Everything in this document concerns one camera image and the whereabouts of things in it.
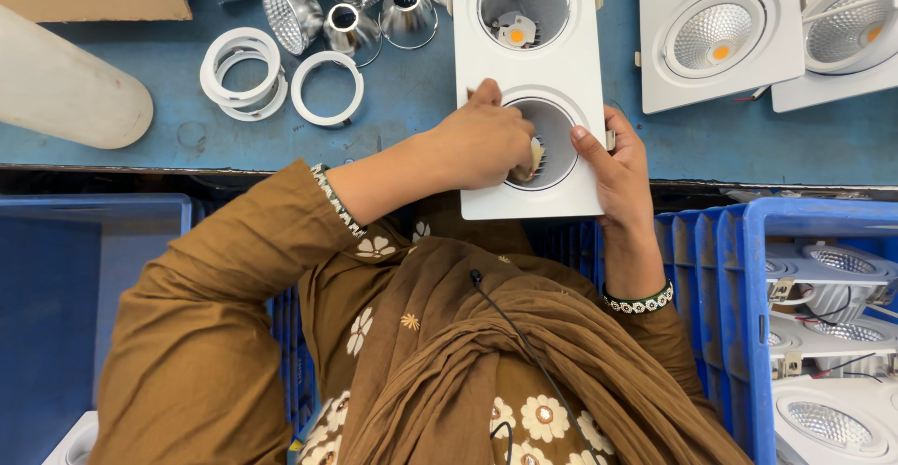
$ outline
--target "brown scarf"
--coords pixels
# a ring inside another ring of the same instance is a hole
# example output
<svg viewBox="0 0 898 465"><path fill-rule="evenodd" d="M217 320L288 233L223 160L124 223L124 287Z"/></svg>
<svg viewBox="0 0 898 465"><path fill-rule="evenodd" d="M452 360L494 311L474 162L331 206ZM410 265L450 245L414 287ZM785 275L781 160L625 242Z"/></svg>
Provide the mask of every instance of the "brown scarf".
<svg viewBox="0 0 898 465"><path fill-rule="evenodd" d="M482 289L584 402L624 463L751 463L674 378L588 299L464 242L424 238L399 267L365 338L340 462L492 463L488 408L499 352L529 356ZM418 333L399 325L421 317Z"/></svg>

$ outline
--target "white cylinder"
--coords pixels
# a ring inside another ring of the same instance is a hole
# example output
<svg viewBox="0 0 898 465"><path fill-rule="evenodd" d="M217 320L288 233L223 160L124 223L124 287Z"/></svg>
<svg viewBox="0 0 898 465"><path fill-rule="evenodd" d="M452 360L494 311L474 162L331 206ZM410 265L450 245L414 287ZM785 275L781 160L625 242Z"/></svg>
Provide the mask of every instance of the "white cylinder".
<svg viewBox="0 0 898 465"><path fill-rule="evenodd" d="M0 6L0 121L117 149L151 120L140 81Z"/></svg>

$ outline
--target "fingernail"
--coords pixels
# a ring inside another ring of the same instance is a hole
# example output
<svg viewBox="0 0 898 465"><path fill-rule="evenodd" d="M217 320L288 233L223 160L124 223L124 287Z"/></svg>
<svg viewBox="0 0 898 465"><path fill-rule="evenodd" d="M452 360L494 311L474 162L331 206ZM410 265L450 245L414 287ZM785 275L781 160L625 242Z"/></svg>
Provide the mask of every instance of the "fingernail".
<svg viewBox="0 0 898 465"><path fill-rule="evenodd" d="M589 131L587 131L586 128L578 125L574 127L573 133L574 138L579 140L580 138L586 137L589 134Z"/></svg>

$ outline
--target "woman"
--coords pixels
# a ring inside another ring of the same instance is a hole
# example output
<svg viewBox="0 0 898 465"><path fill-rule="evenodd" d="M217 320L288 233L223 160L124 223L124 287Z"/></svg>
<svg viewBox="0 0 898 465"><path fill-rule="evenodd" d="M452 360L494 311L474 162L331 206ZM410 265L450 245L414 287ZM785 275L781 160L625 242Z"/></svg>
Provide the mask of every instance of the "woman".
<svg viewBox="0 0 898 465"><path fill-rule="evenodd" d="M297 161L147 264L121 296L90 463L284 463L264 302L297 280L324 400L303 465L748 463L668 305L645 148L620 112L613 156L571 131L606 212L602 297L507 223L461 221L453 197L420 203L417 243L382 219L531 160L533 126L500 100L487 80L368 159Z"/></svg>

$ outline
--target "blue workbench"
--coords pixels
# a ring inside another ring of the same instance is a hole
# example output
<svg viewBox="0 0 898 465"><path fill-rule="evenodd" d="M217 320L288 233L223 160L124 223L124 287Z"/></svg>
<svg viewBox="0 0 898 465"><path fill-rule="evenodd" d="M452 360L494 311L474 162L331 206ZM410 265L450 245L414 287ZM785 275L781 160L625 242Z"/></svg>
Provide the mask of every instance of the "blue workbench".
<svg viewBox="0 0 898 465"><path fill-rule="evenodd" d="M330 7L331 0L321 0ZM302 157L335 166L358 160L438 124L455 109L453 28L440 8L430 44L400 51L384 42L361 69L365 98L353 124L328 131L309 124L287 98L272 117L243 123L203 95L198 70L208 45L238 26L270 32L259 0L218 6L191 0L189 22L55 23L47 26L149 89L155 114L148 132L123 149L103 150L0 124L0 167L101 167L106 170L231 170L270 172ZM648 148L652 178L750 184L898 184L895 140L898 90L776 115L769 97L731 98L658 115L643 115L638 50L638 0L605 0L597 13L606 103L619 106ZM311 51L321 51L319 41ZM282 51L287 78L299 59ZM260 79L248 60L234 67L234 84ZM244 70L239 67L246 64ZM571 74L589 74L572 70ZM306 82L304 99L320 115L335 115L353 91L350 75L322 66Z"/></svg>

